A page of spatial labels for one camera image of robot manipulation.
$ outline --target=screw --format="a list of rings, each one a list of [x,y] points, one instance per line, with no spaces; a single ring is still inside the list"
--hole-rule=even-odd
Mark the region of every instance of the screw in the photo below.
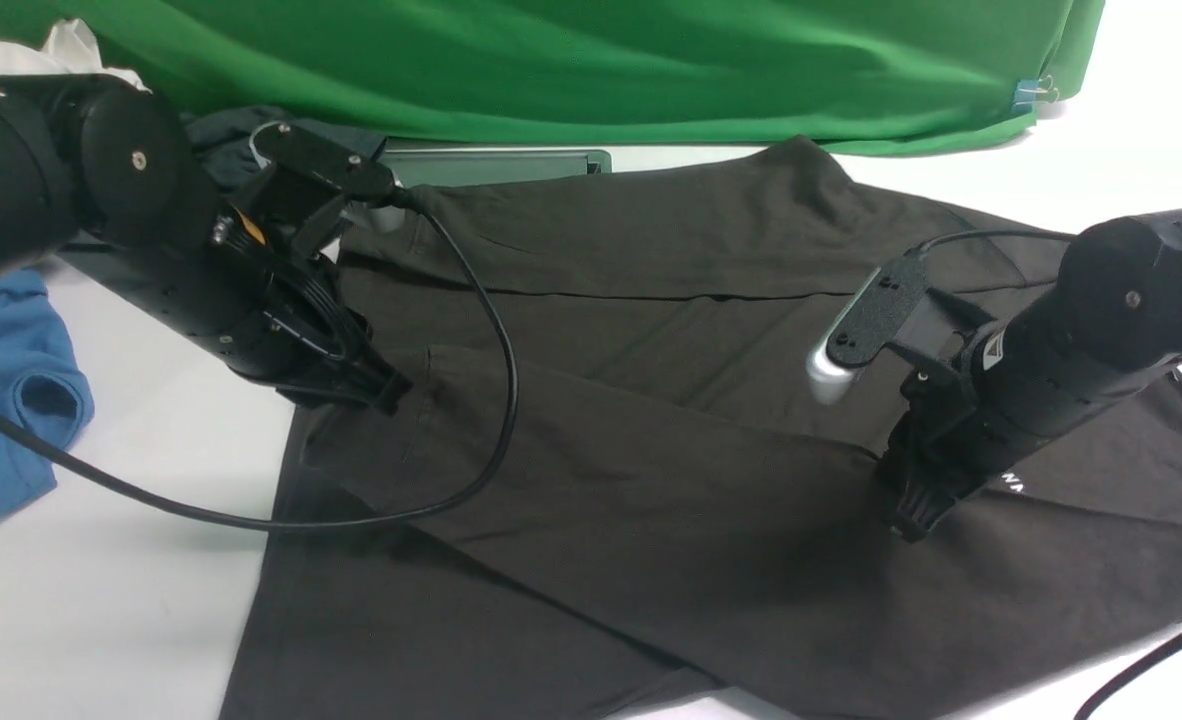
[[[213,245],[222,245],[226,241],[226,233],[230,232],[230,226],[235,223],[235,220],[230,218],[220,218],[215,223],[213,223],[213,234],[210,240]]]

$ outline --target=white cloth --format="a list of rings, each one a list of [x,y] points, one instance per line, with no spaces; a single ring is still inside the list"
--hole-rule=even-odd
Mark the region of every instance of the white cloth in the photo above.
[[[98,38],[84,20],[61,20],[48,31],[48,40],[39,50],[17,43],[0,41],[0,76],[53,76],[105,73],[147,90],[132,70],[106,69],[102,65]]]

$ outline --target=blue cloth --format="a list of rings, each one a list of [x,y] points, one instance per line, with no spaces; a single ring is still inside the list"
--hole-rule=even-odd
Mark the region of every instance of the blue cloth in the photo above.
[[[0,279],[0,414],[59,447],[93,416],[66,325],[33,270]],[[0,520],[56,485],[47,460],[0,434]]]

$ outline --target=binder clip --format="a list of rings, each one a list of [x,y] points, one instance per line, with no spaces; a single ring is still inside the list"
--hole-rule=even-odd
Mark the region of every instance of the binder clip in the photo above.
[[[1030,113],[1035,109],[1038,102],[1058,102],[1059,95],[1057,85],[1053,85],[1053,76],[1044,76],[1040,79],[1024,79],[1013,90],[1013,113]]]

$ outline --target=green backdrop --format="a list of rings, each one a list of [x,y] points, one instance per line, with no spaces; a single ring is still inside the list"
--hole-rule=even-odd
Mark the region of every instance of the green backdrop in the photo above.
[[[930,153],[1074,95],[1104,0],[0,0],[0,37],[87,20],[181,109],[285,105],[478,142],[774,141]]]

